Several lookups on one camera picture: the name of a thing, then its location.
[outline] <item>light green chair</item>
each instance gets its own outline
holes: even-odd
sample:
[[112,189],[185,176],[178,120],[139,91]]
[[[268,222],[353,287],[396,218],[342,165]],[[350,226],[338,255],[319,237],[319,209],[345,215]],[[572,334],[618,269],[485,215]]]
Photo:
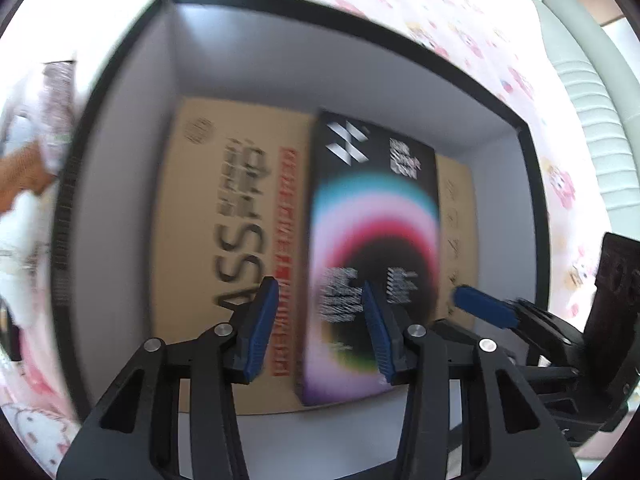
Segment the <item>light green chair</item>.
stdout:
[[584,129],[613,232],[640,240],[640,82],[577,0],[533,0]]

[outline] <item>silver bolt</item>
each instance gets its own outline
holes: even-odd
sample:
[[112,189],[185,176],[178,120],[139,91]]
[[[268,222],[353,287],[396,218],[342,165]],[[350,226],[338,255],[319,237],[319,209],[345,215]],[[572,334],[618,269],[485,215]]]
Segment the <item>silver bolt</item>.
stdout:
[[151,338],[145,341],[145,350],[147,352],[155,352],[162,346],[162,342],[158,338]]
[[233,331],[234,331],[234,328],[231,325],[229,325],[229,323],[220,323],[219,325],[216,325],[216,327],[213,329],[213,332],[215,332],[216,335],[219,335],[220,337],[227,336],[231,334]]
[[480,349],[485,352],[495,352],[496,348],[498,348],[498,345],[493,339],[482,339],[482,341],[480,341]]
[[406,331],[411,337],[422,337],[427,333],[427,329],[422,325],[410,325]]

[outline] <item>white logo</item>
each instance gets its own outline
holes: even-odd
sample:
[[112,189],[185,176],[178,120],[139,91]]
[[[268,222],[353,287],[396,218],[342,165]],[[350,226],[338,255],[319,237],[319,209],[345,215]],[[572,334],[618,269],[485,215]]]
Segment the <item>white logo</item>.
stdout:
[[352,158],[356,159],[358,162],[367,162],[369,160],[364,155],[364,153],[362,153],[351,143],[351,137],[358,140],[359,142],[367,140],[365,134],[363,134],[359,129],[353,126],[353,124],[347,121],[346,128],[338,123],[331,123],[327,126],[331,128],[335,133],[340,135],[345,142],[344,148],[336,142],[334,142],[333,144],[328,144],[327,148],[329,149],[329,151],[333,152],[334,155],[341,158],[342,161],[347,163],[349,166],[351,165]]

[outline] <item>blue gripper pad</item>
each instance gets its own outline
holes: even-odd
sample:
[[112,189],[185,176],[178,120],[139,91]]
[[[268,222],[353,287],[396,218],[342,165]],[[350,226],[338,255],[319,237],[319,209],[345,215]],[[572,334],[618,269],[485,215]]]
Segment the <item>blue gripper pad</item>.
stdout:
[[247,311],[238,327],[236,344],[232,349],[227,370],[232,373],[232,382],[249,384],[260,370],[267,351],[273,321],[278,309],[278,282],[271,276],[262,279],[254,300],[247,305]]
[[518,317],[507,303],[496,300],[493,296],[480,292],[472,286],[457,286],[453,292],[453,302],[456,307],[498,328],[518,326]]
[[376,362],[380,373],[384,375],[386,382],[391,383],[396,374],[391,348],[391,338],[387,331],[382,313],[376,301],[369,282],[362,289],[362,309],[367,329],[376,355]]

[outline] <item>blue rubber tip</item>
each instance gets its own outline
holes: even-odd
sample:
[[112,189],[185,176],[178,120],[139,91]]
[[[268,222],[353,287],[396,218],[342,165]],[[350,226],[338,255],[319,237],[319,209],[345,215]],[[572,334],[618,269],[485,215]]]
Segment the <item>blue rubber tip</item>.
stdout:
[[461,285],[453,293],[453,302],[469,314],[473,314],[498,328],[515,328],[518,318],[514,310],[503,301],[468,285]]
[[254,325],[249,339],[248,356],[244,365],[244,376],[249,382],[253,381],[260,370],[267,351],[273,320],[278,309],[278,282],[273,280],[266,293],[264,303],[260,309],[258,321]]
[[378,370],[384,375],[386,382],[390,383],[396,373],[391,355],[391,339],[369,283],[365,283],[362,289],[362,309],[364,311],[364,319],[367,322],[367,329],[369,330],[373,351],[376,356],[376,362],[378,363]]

